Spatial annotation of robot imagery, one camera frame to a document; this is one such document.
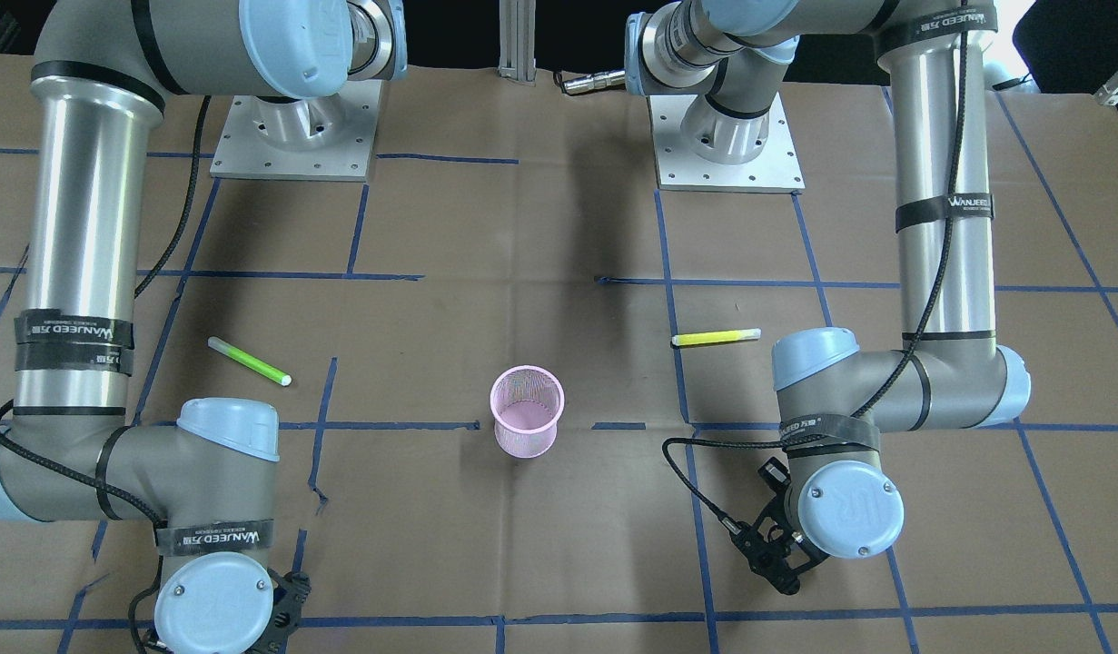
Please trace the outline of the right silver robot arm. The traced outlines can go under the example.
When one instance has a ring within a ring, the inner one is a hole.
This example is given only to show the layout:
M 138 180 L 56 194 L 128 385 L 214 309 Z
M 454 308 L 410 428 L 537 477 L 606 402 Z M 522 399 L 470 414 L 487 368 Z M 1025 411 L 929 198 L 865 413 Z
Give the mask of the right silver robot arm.
M 159 555 L 135 650 L 277 653 L 311 582 L 277 574 L 280 417 L 252 399 L 184 402 L 127 425 L 146 148 L 170 96 L 325 99 L 401 78 L 401 1 L 57 1 L 35 49 L 40 176 L 17 394 L 0 409 L 0 520 L 143 519 Z

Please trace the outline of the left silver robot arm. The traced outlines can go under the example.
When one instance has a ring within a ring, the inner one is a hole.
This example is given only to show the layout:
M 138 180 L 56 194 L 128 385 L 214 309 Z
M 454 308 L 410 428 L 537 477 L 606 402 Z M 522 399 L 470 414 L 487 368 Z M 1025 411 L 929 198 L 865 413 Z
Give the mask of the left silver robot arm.
M 676 1 L 628 19 L 628 91 L 692 95 L 698 152 L 716 162 L 757 154 L 745 142 L 724 157 L 720 136 L 766 122 L 804 35 L 869 36 L 892 85 L 903 347 L 865 352 L 845 328 L 777 341 L 786 459 L 758 472 L 773 497 L 750 524 L 708 504 L 784 595 L 825 559 L 894 546 L 904 503 L 881 470 L 883 434 L 997 425 L 1027 405 L 1026 364 L 995 330 L 983 46 L 997 29 L 991 1 Z

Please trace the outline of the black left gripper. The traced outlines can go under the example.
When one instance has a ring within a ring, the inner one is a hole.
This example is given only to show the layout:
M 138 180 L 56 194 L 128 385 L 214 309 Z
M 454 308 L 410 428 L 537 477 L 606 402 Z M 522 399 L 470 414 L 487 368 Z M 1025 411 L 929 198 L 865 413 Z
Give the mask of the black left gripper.
M 767 459 L 757 471 L 774 496 L 759 512 L 754 524 L 740 520 L 729 522 L 730 539 L 745 555 L 755 575 L 773 585 L 777 593 L 792 596 L 800 591 L 800 575 L 830 558 L 819 547 L 792 527 L 786 515 L 786 492 L 792 477 L 786 464 Z

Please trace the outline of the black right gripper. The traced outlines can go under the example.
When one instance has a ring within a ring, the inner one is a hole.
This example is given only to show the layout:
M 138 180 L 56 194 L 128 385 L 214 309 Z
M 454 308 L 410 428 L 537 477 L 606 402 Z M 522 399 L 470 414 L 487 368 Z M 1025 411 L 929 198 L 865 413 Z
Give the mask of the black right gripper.
M 280 575 L 268 569 L 273 582 L 272 616 L 260 637 L 252 645 L 252 653 L 284 653 L 286 642 L 302 622 L 302 605 L 312 591 L 310 576 L 304 571 Z

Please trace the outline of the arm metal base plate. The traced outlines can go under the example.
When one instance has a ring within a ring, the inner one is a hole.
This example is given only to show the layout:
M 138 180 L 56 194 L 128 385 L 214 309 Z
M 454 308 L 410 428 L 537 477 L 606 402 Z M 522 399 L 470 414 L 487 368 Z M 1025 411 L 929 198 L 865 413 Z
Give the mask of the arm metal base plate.
M 364 183 L 383 87 L 382 80 L 349 82 L 326 98 L 288 103 L 236 95 L 210 173 L 246 181 Z
M 659 189 L 693 192 L 800 192 L 806 184 L 780 95 L 759 117 L 737 119 L 704 95 L 650 96 Z

